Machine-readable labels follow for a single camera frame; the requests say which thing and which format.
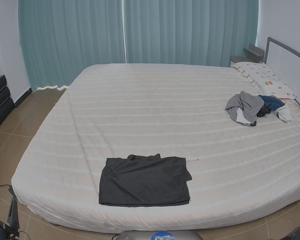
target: white headboard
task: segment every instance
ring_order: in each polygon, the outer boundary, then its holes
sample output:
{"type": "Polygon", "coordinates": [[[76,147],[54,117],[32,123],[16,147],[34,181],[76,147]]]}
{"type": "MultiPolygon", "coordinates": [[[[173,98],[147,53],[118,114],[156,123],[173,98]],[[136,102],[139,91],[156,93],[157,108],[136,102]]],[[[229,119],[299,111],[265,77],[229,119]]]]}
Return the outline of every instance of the white headboard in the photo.
{"type": "Polygon", "coordinates": [[[300,104],[300,53],[268,37],[264,63],[277,77],[289,85],[297,95],[296,101],[300,104]]]}

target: round blue logo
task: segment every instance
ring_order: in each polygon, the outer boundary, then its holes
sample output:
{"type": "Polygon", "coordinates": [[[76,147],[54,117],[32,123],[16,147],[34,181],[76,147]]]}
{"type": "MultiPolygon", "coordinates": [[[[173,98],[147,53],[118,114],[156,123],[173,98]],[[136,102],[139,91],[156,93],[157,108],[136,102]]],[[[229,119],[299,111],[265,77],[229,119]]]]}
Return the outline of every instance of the round blue logo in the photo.
{"type": "Polygon", "coordinates": [[[174,236],[168,232],[159,232],[153,235],[151,240],[175,240],[174,236]]]}

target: white pillow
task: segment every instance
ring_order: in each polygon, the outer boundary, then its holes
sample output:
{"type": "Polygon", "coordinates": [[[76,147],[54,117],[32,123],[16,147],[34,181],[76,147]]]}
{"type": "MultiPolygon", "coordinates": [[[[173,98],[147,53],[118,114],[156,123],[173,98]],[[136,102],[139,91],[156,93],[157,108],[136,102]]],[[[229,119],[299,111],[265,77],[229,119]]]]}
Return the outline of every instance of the white pillow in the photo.
{"type": "Polygon", "coordinates": [[[273,71],[263,62],[238,62],[232,64],[239,70],[259,91],[266,96],[275,96],[277,98],[295,99],[296,94],[284,82],[282,82],[273,71]]]}

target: mattress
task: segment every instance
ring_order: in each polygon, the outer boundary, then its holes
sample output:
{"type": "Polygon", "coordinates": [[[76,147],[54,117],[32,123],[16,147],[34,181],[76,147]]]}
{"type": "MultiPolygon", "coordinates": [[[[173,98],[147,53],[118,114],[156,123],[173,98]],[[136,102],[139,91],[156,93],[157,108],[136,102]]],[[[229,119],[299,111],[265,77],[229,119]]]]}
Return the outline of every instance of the mattress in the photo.
{"type": "Polygon", "coordinates": [[[59,225],[105,233],[189,230],[251,221],[300,199],[300,108],[255,127],[225,111],[253,85],[236,69],[170,64],[86,68],[40,126],[12,177],[18,200],[59,225]],[[185,157],[189,204],[98,203],[107,158],[185,157]]]}

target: wall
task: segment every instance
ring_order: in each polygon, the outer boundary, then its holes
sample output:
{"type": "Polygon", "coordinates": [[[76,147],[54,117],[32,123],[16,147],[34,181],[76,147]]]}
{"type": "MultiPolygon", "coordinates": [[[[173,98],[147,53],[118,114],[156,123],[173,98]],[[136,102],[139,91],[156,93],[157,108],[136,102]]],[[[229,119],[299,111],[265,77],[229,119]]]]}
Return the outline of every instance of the wall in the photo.
{"type": "Polygon", "coordinates": [[[20,46],[18,0],[0,0],[0,75],[14,102],[30,88],[20,46]]]}
{"type": "Polygon", "coordinates": [[[259,0],[256,46],[265,51],[268,37],[300,52],[300,0],[259,0]]]}

